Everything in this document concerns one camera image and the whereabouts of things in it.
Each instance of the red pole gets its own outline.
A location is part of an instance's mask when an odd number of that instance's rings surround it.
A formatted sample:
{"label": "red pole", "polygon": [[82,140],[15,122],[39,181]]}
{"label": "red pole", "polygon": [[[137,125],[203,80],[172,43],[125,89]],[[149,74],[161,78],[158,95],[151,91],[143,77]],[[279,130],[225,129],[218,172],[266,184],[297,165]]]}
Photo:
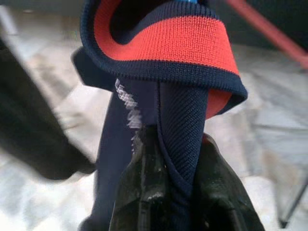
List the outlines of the red pole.
{"label": "red pole", "polygon": [[294,60],[300,62],[303,68],[308,69],[308,53],[251,7],[245,0],[226,0],[226,2],[278,48],[286,52]]}

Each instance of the tiled floor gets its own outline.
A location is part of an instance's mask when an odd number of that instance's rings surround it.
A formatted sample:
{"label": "tiled floor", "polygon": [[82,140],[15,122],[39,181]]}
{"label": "tiled floor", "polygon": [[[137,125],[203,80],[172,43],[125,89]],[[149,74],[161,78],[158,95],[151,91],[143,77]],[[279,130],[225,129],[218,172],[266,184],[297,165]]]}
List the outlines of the tiled floor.
{"label": "tiled floor", "polygon": [[[70,139],[95,159],[110,93],[80,85],[70,61],[72,52],[81,46],[78,19],[13,13],[19,34],[2,36],[46,96]],[[307,105],[308,77],[279,52],[243,46],[233,50],[250,98],[208,120],[205,131],[216,139],[243,180],[266,230],[277,231],[276,185],[271,177],[281,169],[286,171],[284,165],[292,165],[295,173],[308,165],[308,114],[303,107]],[[91,211],[94,175],[45,181],[0,153],[0,230],[76,231]],[[266,166],[270,165],[277,170],[268,173]],[[307,203],[303,202],[287,230],[304,231],[307,226]]]}

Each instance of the blurry background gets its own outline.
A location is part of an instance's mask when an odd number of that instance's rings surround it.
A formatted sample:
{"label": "blurry background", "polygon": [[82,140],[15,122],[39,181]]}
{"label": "blurry background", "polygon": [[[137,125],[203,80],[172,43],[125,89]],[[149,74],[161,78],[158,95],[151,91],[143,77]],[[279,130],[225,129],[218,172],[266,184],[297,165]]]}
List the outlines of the blurry background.
{"label": "blurry background", "polygon": [[[95,159],[110,93],[83,86],[70,60],[82,45],[82,2],[0,0],[0,35],[71,141]],[[308,76],[224,1],[212,2],[226,23],[249,98],[207,120],[205,132],[242,179],[266,230],[278,231],[278,217],[290,210],[308,175]],[[307,22],[307,1],[248,2],[307,48],[307,28],[300,24]],[[94,174],[65,182],[38,179],[0,150],[0,230],[76,231],[90,214],[93,181]],[[307,227],[306,192],[286,230]]]}

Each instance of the gray floor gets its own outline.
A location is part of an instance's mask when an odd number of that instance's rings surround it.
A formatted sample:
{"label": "gray floor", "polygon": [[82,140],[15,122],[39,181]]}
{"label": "gray floor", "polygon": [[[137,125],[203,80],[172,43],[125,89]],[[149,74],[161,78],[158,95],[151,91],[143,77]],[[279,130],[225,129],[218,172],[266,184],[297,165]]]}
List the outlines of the gray floor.
{"label": "gray floor", "polygon": [[[81,46],[78,19],[17,11],[13,16],[18,35],[1,35],[72,142],[95,159],[110,94],[82,86],[71,64],[70,55]],[[233,51],[249,99],[208,120],[205,132],[243,180],[266,230],[278,231],[278,204],[291,198],[307,173],[308,76],[280,52],[239,45]],[[76,231],[91,211],[94,176],[45,181],[0,153],[0,230]],[[287,230],[307,230],[307,215],[306,195]]]}

